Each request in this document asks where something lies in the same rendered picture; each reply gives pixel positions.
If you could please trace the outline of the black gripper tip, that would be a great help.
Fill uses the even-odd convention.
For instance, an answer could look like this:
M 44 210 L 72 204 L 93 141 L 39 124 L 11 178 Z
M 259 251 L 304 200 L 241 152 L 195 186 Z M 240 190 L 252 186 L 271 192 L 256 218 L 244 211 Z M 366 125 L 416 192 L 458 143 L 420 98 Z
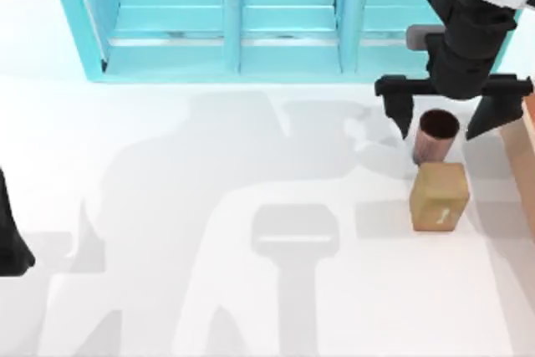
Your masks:
M 36 258 L 14 220 L 5 175 L 0 168 L 0 278 L 23 276 L 35 263 Z

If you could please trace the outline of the brown cup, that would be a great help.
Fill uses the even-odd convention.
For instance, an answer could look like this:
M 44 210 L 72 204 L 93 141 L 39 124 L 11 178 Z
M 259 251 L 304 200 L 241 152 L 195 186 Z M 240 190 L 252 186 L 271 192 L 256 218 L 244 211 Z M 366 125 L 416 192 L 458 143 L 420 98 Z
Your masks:
M 423 113 L 412 151 L 415 164 L 420 166 L 426 162 L 442 162 L 459 130 L 459 120 L 447 110 L 431 109 Z

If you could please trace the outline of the pale grey rounded box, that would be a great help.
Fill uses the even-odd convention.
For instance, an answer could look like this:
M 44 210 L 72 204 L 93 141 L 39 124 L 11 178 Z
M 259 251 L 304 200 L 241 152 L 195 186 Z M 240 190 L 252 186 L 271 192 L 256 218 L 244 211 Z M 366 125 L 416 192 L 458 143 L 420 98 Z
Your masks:
M 427 49 L 426 38 L 430 35 L 443 34 L 445 27 L 440 24 L 413 24 L 405 30 L 405 45 L 412 51 Z

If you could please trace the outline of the light blue rack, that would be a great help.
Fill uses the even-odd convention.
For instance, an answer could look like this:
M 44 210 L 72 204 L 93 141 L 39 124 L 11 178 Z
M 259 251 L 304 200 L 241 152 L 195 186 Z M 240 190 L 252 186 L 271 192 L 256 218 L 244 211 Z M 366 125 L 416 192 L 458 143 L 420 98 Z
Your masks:
M 423 77 L 405 41 L 426 0 L 60 0 L 101 83 L 370 83 Z

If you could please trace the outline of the tan wooden block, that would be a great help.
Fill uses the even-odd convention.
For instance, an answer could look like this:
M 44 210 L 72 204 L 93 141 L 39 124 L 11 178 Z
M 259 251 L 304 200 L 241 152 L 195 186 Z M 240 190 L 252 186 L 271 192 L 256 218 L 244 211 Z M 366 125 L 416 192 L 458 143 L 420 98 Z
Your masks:
M 466 170 L 461 163 L 422 163 L 409 199 L 413 230 L 453 232 L 470 197 Z

